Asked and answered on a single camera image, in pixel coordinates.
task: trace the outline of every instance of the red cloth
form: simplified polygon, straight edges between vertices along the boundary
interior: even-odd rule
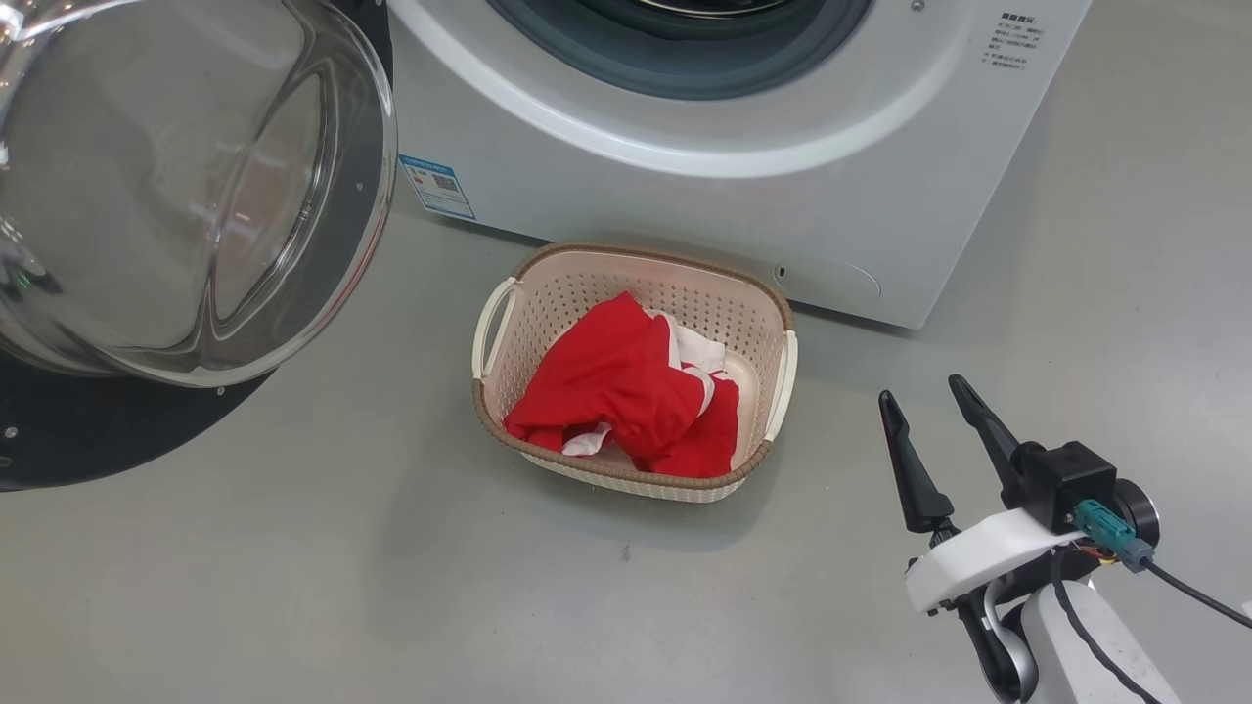
[[[739,387],[716,376],[712,383],[712,401],[691,430],[660,457],[652,461],[636,457],[639,470],[695,479],[720,477],[730,472],[730,458],[739,442]]]
[[[629,293],[591,308],[543,356],[505,430],[553,452],[597,423],[642,471],[712,477],[730,471],[739,388],[715,380],[704,415],[704,383],[670,366],[672,331]]]

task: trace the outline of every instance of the white cloth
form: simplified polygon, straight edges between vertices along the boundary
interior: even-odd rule
[[[681,370],[704,383],[705,398],[699,413],[704,415],[709,410],[709,403],[712,403],[712,377],[729,378],[722,370],[726,363],[726,346],[680,326],[669,313],[661,311],[646,311],[646,313],[654,318],[660,316],[670,323],[670,367]],[[608,423],[600,423],[592,432],[571,437],[561,446],[561,453],[570,457],[590,457],[600,452],[612,430]]]

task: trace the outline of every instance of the laundry basket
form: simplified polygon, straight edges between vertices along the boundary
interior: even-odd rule
[[[670,313],[679,324],[726,344],[725,368],[740,388],[739,442],[730,474],[689,479],[641,472],[620,450],[567,457],[505,431],[505,416],[526,393],[556,338],[592,306],[623,291],[644,308]],[[717,501],[742,486],[765,460],[782,425],[795,385],[794,327],[786,301],[746,274],[659,252],[553,244],[522,262],[482,309],[472,352],[475,406],[497,440],[553,472],[655,499]]]

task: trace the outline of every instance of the sticker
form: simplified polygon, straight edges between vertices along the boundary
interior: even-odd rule
[[[983,64],[1008,71],[1024,71],[1034,60],[1047,33],[1035,15],[999,13],[983,48]]]
[[[461,190],[457,173],[451,167],[403,154],[399,155],[399,164],[427,210],[470,220],[478,219],[470,208],[464,192]]]

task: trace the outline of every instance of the cable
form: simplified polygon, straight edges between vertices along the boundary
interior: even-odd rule
[[[1104,665],[1106,670],[1113,673],[1113,675],[1117,678],[1117,681],[1122,683],[1122,686],[1131,690],[1132,694],[1136,694],[1139,698],[1142,698],[1146,704],[1161,704],[1161,701],[1156,696],[1148,694],[1148,690],[1139,686],[1138,683],[1131,679],[1131,675],[1126,674],[1122,670],[1122,668],[1117,666],[1117,663],[1114,663],[1113,659],[1104,653],[1104,650],[1099,646],[1099,644],[1096,643],[1096,639],[1092,638],[1092,634],[1087,633],[1087,626],[1084,626],[1083,623],[1078,620],[1078,614],[1074,613],[1074,605],[1069,601],[1069,594],[1065,593],[1065,582],[1060,579],[1060,565],[1062,561],[1064,560],[1064,556],[1065,556],[1064,549],[1062,547],[1053,549],[1052,589],[1055,590],[1057,593],[1057,601],[1060,604],[1060,610],[1064,611],[1065,616],[1069,619],[1069,625],[1074,628],[1074,633],[1078,634],[1078,638],[1080,638],[1083,643],[1085,643],[1087,646],[1092,649],[1092,655],[1094,655],[1096,659],[1099,660],[1101,665]]]
[[[1168,584],[1169,586],[1177,589],[1178,591],[1186,594],[1187,596],[1191,596],[1196,601],[1199,601],[1204,606],[1208,606],[1209,609],[1231,619],[1232,621],[1239,624],[1241,626],[1252,629],[1252,619],[1244,616],[1243,614],[1239,614],[1238,611],[1231,609],[1226,604],[1222,604],[1221,601],[1213,599],[1212,596],[1204,594],[1203,591],[1196,589],[1194,586],[1191,586],[1189,584],[1164,571],[1164,569],[1162,569],[1161,565],[1157,565],[1152,559],[1144,559],[1139,564],[1147,567],[1149,572],[1161,577],[1161,580]]]

